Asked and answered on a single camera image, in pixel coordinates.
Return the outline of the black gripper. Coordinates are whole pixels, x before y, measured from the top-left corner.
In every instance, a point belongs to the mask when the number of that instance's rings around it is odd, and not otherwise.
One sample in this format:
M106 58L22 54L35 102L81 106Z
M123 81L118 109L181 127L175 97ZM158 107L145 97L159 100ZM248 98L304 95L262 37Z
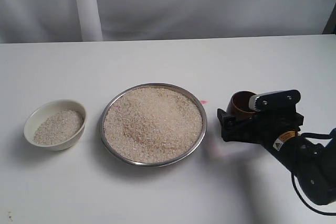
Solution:
M304 116L295 105L300 100L298 90L282 90L252 95L246 109L234 104L227 111L217 109L221 137L266 146L285 132L299 131Z

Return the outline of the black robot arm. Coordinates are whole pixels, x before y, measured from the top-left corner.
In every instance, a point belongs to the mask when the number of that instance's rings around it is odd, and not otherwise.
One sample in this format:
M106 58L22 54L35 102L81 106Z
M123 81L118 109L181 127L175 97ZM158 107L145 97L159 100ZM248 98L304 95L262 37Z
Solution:
M225 142L259 144L296 178L316 205L335 201L335 130L300 133L304 117L296 111L298 90L235 93L226 110L218 109Z

